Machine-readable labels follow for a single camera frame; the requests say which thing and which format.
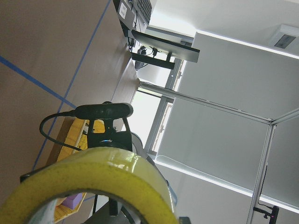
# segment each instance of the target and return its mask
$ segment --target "metal frame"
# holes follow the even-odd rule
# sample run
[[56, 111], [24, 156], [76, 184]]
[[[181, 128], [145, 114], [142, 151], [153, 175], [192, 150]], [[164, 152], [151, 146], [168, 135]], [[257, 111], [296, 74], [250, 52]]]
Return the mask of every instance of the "metal frame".
[[157, 112], [156, 112], [156, 115], [155, 115], [155, 118], [154, 118], [154, 121], [153, 121], [153, 125], [149, 132], [148, 139], [144, 146], [144, 150], [151, 155], [157, 154], [156, 152], [152, 151], [152, 148], [153, 148], [153, 143], [155, 141], [155, 138], [159, 132], [160, 123], [162, 121], [163, 114], [166, 109], [167, 103], [173, 103], [173, 99], [162, 96], [159, 106], [158, 106], [158, 109], [157, 109]]
[[272, 119], [269, 119], [269, 118], [264, 118], [264, 117], [261, 117], [261, 116], [258, 116], [258, 115], [254, 115], [254, 114], [242, 111], [242, 110], [238, 110], [238, 109], [229, 107], [229, 106], [224, 106], [224, 105], [221, 105], [221, 104], [213, 103], [213, 102], [210, 102], [210, 101], [205, 100], [205, 99], [191, 97], [191, 96], [185, 95], [183, 93], [175, 92], [173, 90], [169, 90], [169, 89], [166, 89], [166, 88], [163, 88], [163, 87], [160, 87], [160, 86], [156, 86], [156, 85], [152, 85], [152, 84], [149, 84], [149, 83], [140, 82], [139, 86], [143, 89], [151, 90], [151, 91], [163, 94], [163, 95], [168, 96], [168, 97], [184, 99], [184, 100], [187, 100], [187, 101], [191, 101], [191, 102], [194, 102], [194, 103], [197, 103], [197, 104], [208, 106], [208, 107], [211, 107], [211, 108], [214, 108], [214, 109], [217, 109], [217, 110], [225, 111], [225, 112], [228, 112], [228, 113], [231, 113], [231, 114], [235, 114], [235, 115], [238, 115], [238, 116], [241, 116], [241, 117], [244, 117], [244, 118], [252, 119], [252, 120], [255, 120], [255, 121], [258, 121], [258, 122], [261, 122], [261, 123], [265, 123], [265, 124], [268, 124], [268, 125], [270, 125], [271, 121], [272, 121]]
[[166, 85], [165, 85], [166, 89], [171, 89], [171, 90], [173, 89], [173, 86], [175, 84], [175, 81], [176, 81], [176, 78], [178, 75], [178, 70], [181, 66], [182, 60], [175, 58], [174, 63], [175, 63], [174, 69], [170, 71]]
[[247, 118], [247, 119], [255, 120], [257, 122], [261, 122], [261, 123], [267, 124], [269, 126], [267, 134], [266, 134], [266, 138], [265, 138], [265, 144], [264, 144], [264, 147], [263, 147], [261, 160], [260, 160], [260, 163], [259, 163], [258, 173], [256, 175], [255, 188], [254, 188], [254, 191], [253, 191], [251, 205], [250, 205], [250, 209], [249, 209], [249, 214], [248, 214], [248, 218], [247, 218], [247, 222], [246, 222], [247, 224], [251, 224], [253, 214], [254, 214], [253, 207], [256, 207], [258, 205], [257, 203], [258, 203], [259, 198], [260, 198], [261, 187], [262, 187], [262, 183], [263, 183], [263, 176], [264, 176], [264, 173], [265, 173], [265, 168], [267, 166], [268, 157], [269, 157], [269, 153], [270, 153], [270, 149], [271, 149], [271, 143], [272, 143], [272, 140], [273, 140], [274, 131], [276, 129], [276, 126], [283, 123], [283, 122], [286, 122], [286, 121], [289, 121], [291, 119], [294, 119], [294, 118], [298, 117], [299, 116], [299, 108], [297, 108], [296, 110], [293, 110], [291, 112], [288, 112], [288, 113], [286, 113], [286, 114], [284, 114], [284, 115], [282, 115], [282, 116], [280, 116], [276, 119], [270, 119], [270, 118], [264, 118], [264, 117], [261, 117], [261, 116], [258, 116], [258, 115], [254, 115], [254, 114], [242, 111], [242, 110], [238, 110], [238, 109], [235, 109], [235, 108], [232, 108], [232, 107], [228, 107], [228, 106], [225, 106], [225, 105], [220, 105], [220, 104], [217, 104], [217, 103], [213, 103], [213, 102], [210, 102], [210, 101], [205, 100], [205, 99], [200, 99], [200, 98], [195, 98], [195, 97], [192, 97], [192, 96], [188, 96], [188, 95], [173, 91], [171, 89], [166, 89], [166, 88], [155, 86], [155, 85], [152, 85], [152, 84], [149, 84], [149, 83], [140, 82], [139, 86], [143, 89], [150, 90], [150, 91], [153, 91], [153, 92], [156, 92], [156, 93], [160, 93], [160, 94], [162, 94], [164, 96], [167, 96], [167, 97], [170, 97], [170, 98], [180, 98], [180, 99], [187, 100], [187, 101], [190, 101], [190, 102], [194, 102], [194, 103], [197, 103], [197, 104], [200, 104], [200, 105], [208, 106], [208, 107], [211, 107], [211, 108], [214, 108], [214, 109], [217, 109], [217, 110], [228, 112], [228, 113], [231, 113], [231, 114], [234, 114], [234, 115], [237, 115], [237, 116], [241, 116], [241, 117], [244, 117], [244, 118]]
[[250, 209], [249, 209], [249, 213], [248, 213], [248, 217], [247, 217], [247, 224], [251, 224], [251, 222], [252, 222], [253, 212], [254, 212], [253, 207], [257, 206], [257, 203], [258, 203], [258, 200], [260, 197], [260, 193], [262, 190], [262, 184], [263, 184], [263, 176], [264, 176], [264, 173], [266, 170], [267, 161], [268, 161], [268, 157], [269, 157], [269, 153], [270, 153], [270, 148], [271, 148], [271, 143], [273, 140], [275, 128], [276, 128], [275, 125], [269, 125], [269, 127], [268, 127], [265, 144], [263, 146], [263, 153], [262, 153], [261, 161], [260, 161], [257, 176], [256, 176], [256, 184], [255, 184], [255, 187], [253, 190], [251, 205], [250, 205]]

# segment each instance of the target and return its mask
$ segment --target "cable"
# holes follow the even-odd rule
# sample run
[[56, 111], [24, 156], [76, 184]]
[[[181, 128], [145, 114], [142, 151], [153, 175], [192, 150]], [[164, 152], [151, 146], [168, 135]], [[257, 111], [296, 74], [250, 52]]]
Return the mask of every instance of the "cable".
[[134, 28], [136, 29], [136, 26], [137, 26], [137, 18], [138, 18], [138, 11], [136, 11], [136, 21], [134, 22], [135, 25], [134, 25]]
[[138, 19], [139, 29], [140, 29], [140, 32], [141, 32], [141, 27], [140, 27], [140, 22], [139, 22], [139, 12], [138, 11], [137, 11], [137, 19]]
[[134, 39], [128, 37], [128, 47], [129, 47], [129, 51], [132, 52], [133, 51], [133, 46], [134, 46]]
[[49, 135], [47, 135], [44, 131], [43, 131], [43, 126], [44, 124], [50, 120], [51, 118], [55, 118], [55, 117], [67, 117], [67, 116], [71, 116], [71, 117], [74, 117], [75, 116], [75, 110], [72, 110], [72, 111], [67, 111], [67, 112], [60, 112], [60, 113], [54, 113], [48, 117], [46, 117], [45, 119], [43, 119], [41, 121], [41, 124], [39, 125], [39, 132], [47, 139], [49, 139], [50, 141], [54, 142], [54, 143], [57, 143], [61, 146], [66, 146], [66, 147], [69, 147], [69, 148], [72, 148], [72, 149], [75, 149], [77, 151], [81, 151], [82, 149], [80, 148], [77, 148], [77, 147], [74, 147], [74, 146], [71, 146], [71, 145], [68, 145], [68, 144], [65, 144], [63, 142], [60, 142], [60, 141], [57, 141], [56, 139], [50, 137]]
[[[265, 175], [263, 176], [263, 183], [264, 183], [265, 178], [266, 178], [267, 168], [268, 168], [268, 165], [266, 166]], [[262, 183], [262, 187], [261, 187], [260, 197], [261, 197], [262, 190], [263, 190], [263, 183]], [[265, 204], [260, 204], [259, 200], [258, 200], [257, 203], [258, 203], [259, 205], [266, 206], [268, 209], [273, 209], [273, 208], [271, 208], [270, 206], [267, 206], [267, 205], [265, 205]]]
[[148, 54], [148, 55], [146, 55], [146, 56], [149, 56], [149, 55], [151, 55], [153, 52], [154, 52], [154, 49], [152, 50], [152, 52], [151, 52], [150, 54]]
[[145, 66], [147, 66], [147, 65], [148, 65], [148, 64], [146, 64], [146, 65], [144, 65], [144, 66], [138, 68], [136, 71], [138, 71], [139, 69], [142, 69], [143, 67], [145, 67]]

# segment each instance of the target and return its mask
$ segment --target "ceiling vent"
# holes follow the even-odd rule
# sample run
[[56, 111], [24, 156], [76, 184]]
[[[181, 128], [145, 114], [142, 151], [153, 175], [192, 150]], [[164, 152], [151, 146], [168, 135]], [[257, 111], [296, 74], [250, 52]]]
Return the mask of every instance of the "ceiling vent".
[[296, 52], [299, 48], [299, 28], [287, 25], [280, 25], [269, 45], [271, 47]]

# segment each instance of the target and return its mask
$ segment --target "black bracket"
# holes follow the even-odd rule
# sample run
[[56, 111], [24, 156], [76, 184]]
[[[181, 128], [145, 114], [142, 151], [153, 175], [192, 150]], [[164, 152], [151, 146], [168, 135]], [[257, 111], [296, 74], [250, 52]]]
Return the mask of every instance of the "black bracket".
[[153, 57], [156, 57], [158, 53], [158, 49], [157, 48], [153, 48]]
[[279, 212], [279, 207], [273, 206], [273, 208], [270, 208], [270, 209], [272, 209], [272, 213], [269, 213], [269, 212], [267, 212], [263, 209], [259, 209], [257, 207], [253, 207], [253, 211], [263, 213], [264, 218], [268, 219], [268, 216], [270, 217], [269, 224], [275, 224], [276, 220], [277, 220], [278, 212]]
[[179, 224], [191, 224], [191, 220], [189, 217], [179, 217], [178, 222]]
[[[122, 114], [121, 111], [125, 107], [129, 110], [129, 113]], [[97, 105], [97, 110], [102, 114], [113, 114], [114, 116], [99, 116], [95, 118], [93, 116], [86, 117], [89, 120], [89, 127], [87, 133], [87, 145], [88, 148], [93, 147], [117, 147], [132, 151], [132, 135], [128, 124], [127, 117], [133, 112], [133, 108], [129, 104], [113, 104], [111, 102], [105, 102], [102, 105]], [[96, 119], [100, 119], [104, 122], [105, 132], [94, 133], [93, 126]], [[115, 119], [122, 119], [126, 127], [125, 131], [117, 132], [113, 126]]]
[[171, 53], [171, 52], [169, 52], [169, 53], [167, 54], [167, 58], [166, 58], [166, 61], [167, 61], [167, 62], [169, 62], [169, 61], [170, 61], [171, 55], [172, 55], [172, 53]]

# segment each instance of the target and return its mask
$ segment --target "yellow tape roll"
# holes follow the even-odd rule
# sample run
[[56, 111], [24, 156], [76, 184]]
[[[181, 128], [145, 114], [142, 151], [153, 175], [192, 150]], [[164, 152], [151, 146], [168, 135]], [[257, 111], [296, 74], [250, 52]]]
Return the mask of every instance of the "yellow tape roll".
[[156, 169], [132, 152], [111, 147], [80, 151], [25, 180], [0, 208], [0, 223], [27, 223], [52, 199], [84, 191], [115, 196], [148, 224], [178, 224]]

